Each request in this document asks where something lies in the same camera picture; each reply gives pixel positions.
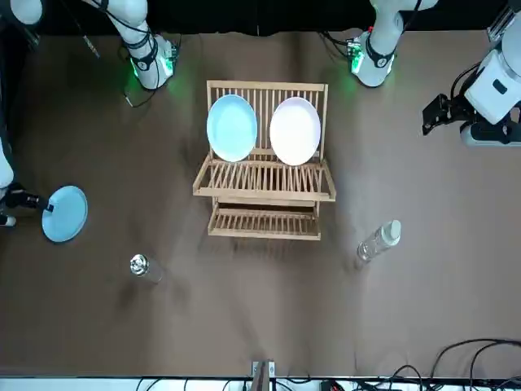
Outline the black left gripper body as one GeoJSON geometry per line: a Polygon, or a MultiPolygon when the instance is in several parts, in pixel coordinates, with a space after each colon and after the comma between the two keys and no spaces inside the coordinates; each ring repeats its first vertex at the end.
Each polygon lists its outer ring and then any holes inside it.
{"type": "Polygon", "coordinates": [[[464,95],[459,94],[447,101],[449,122],[469,121],[475,122],[476,111],[464,95]]]}

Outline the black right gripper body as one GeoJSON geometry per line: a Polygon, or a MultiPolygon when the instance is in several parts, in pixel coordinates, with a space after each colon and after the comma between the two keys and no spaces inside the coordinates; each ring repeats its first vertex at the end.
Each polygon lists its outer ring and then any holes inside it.
{"type": "Polygon", "coordinates": [[[9,209],[27,208],[28,192],[21,186],[9,186],[2,196],[2,204],[9,209]]]}

